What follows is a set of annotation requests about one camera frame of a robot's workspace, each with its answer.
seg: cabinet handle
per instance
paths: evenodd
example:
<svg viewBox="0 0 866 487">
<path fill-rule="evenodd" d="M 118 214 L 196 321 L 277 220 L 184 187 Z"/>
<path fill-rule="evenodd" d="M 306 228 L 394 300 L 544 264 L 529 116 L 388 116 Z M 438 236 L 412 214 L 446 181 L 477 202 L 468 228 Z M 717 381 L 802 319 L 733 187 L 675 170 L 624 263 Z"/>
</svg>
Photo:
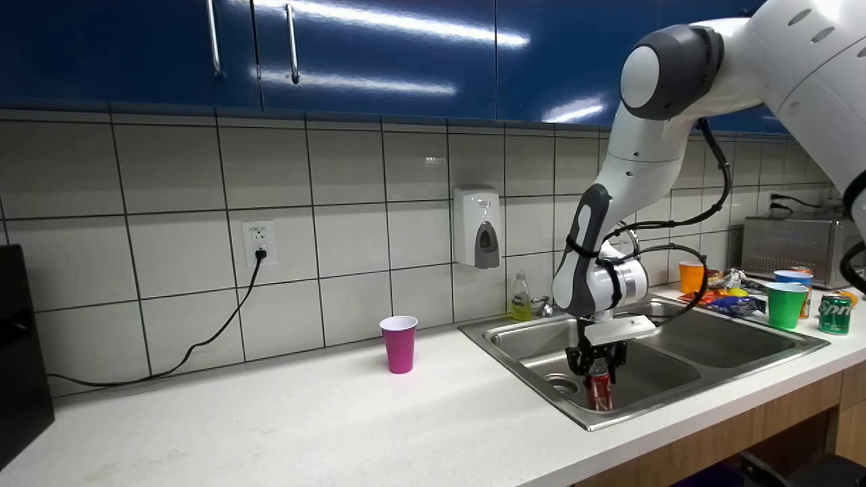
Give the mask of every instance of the cabinet handle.
<svg viewBox="0 0 866 487">
<path fill-rule="evenodd" d="M 218 5 L 215 5 L 215 0 L 210 0 L 210 29 L 212 29 L 215 79 L 223 79 L 220 29 L 218 29 Z"/>
<path fill-rule="evenodd" d="M 300 68 L 297 68 L 297 37 L 296 37 L 296 7 L 292 3 L 284 5 L 288 7 L 288 24 L 291 24 L 291 52 L 292 52 L 292 84 L 300 84 Z"/>
</svg>

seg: black appliance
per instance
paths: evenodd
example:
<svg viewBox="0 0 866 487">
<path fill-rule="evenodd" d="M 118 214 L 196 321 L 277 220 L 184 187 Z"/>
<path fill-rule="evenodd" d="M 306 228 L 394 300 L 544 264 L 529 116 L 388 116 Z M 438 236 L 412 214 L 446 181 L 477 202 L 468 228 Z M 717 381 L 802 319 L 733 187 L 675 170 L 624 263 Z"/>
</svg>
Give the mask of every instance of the black appliance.
<svg viewBox="0 0 866 487">
<path fill-rule="evenodd" d="M 21 245 L 0 245 L 0 471 L 55 423 Z"/>
</svg>

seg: pink cup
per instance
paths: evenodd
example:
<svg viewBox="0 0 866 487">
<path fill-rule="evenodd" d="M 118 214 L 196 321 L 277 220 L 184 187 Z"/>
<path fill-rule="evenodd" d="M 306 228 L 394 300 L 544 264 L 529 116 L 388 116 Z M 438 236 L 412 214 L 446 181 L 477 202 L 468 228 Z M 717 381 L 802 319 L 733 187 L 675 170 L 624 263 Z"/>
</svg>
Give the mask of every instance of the pink cup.
<svg viewBox="0 0 866 487">
<path fill-rule="evenodd" d="M 414 362 L 418 316 L 388 316 L 380 321 L 388 348 L 388 370 L 408 374 Z"/>
</svg>

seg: drain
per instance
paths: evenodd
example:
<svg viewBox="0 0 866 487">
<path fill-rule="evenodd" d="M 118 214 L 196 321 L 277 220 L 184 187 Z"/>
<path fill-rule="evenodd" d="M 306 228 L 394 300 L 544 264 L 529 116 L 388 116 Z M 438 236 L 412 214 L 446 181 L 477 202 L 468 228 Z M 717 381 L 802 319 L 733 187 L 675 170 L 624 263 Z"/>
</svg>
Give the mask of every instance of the drain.
<svg viewBox="0 0 866 487">
<path fill-rule="evenodd" d="M 552 390 L 557 390 L 557 392 L 572 392 L 572 396 L 576 396 L 576 383 L 574 383 L 574 381 L 549 379 L 546 383 L 549 383 Z"/>
</svg>

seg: sink basin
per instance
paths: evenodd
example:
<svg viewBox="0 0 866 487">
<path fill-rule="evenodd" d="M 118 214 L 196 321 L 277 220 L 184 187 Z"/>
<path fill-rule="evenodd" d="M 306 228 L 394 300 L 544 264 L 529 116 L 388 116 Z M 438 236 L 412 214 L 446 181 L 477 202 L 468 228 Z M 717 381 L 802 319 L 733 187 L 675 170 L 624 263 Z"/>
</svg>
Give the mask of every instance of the sink basin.
<svg viewBox="0 0 866 487">
<path fill-rule="evenodd" d="M 618 369 L 611 410 L 597 410 L 582 377 L 569 369 L 567 347 L 576 344 L 576 321 L 572 316 L 468 324 L 463 333 L 587 431 L 626 423 L 641 410 L 825 347 L 825 340 L 810 336 L 707 310 L 667 321 L 678 310 L 679 302 L 668 300 L 626 308 L 626 314 L 648 314 L 664 324 L 651 339 L 629 340 L 626 364 Z"/>
</svg>

